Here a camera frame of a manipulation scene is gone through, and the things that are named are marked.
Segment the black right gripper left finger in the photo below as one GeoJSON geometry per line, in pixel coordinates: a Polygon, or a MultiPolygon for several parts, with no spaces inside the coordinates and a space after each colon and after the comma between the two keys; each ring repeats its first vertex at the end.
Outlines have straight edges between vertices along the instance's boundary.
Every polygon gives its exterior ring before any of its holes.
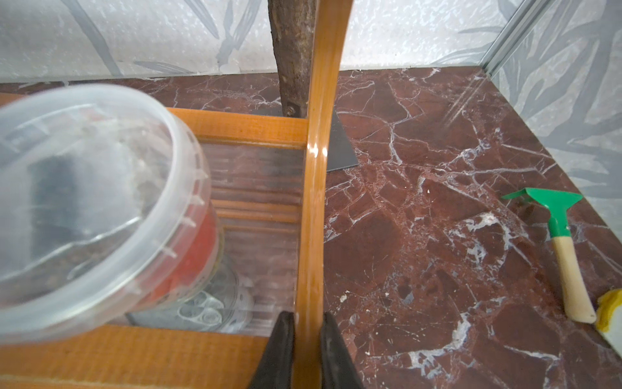
{"type": "Polygon", "coordinates": [[[290,389],[293,375],[295,315],[280,312],[248,389],[290,389]]]}

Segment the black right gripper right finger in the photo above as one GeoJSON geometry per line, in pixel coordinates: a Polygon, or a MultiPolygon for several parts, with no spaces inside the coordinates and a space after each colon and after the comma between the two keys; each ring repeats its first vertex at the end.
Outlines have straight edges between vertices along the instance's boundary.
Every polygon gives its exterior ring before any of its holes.
{"type": "Polygon", "coordinates": [[[322,389],[364,388],[338,324],[328,311],[323,315],[320,346],[322,389]]]}

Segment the orange wooden three-tier shelf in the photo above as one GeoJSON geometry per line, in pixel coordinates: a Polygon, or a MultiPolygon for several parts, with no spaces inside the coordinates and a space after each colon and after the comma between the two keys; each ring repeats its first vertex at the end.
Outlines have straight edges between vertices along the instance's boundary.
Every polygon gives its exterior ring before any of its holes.
{"type": "MultiPolygon", "coordinates": [[[[291,388],[321,388],[323,228],[330,125],[350,1],[317,5],[305,119],[177,109],[202,141],[305,152],[291,388]]],[[[104,326],[43,345],[4,347],[4,388],[247,388],[268,339],[104,326]]]]}

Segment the small clear tub pink label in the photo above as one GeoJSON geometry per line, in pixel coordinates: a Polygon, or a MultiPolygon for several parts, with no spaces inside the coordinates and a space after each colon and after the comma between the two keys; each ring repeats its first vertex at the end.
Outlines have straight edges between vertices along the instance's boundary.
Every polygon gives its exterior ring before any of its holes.
{"type": "Polygon", "coordinates": [[[77,336],[196,295],[222,257],[211,172],[186,123],[132,88],[1,108],[1,342],[77,336]]]}

